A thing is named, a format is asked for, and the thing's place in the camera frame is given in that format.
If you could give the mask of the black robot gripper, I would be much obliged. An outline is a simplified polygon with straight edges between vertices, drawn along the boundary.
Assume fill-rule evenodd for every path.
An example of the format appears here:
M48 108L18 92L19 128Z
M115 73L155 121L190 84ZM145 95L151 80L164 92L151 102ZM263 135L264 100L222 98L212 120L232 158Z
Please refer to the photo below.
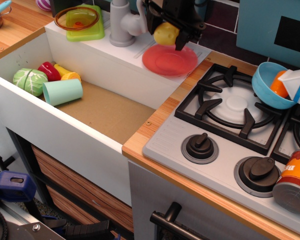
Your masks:
M168 22L179 29L175 50L181 51L188 42L197 43L206 25L197 13L194 0L144 0L148 32L153 35L157 27Z

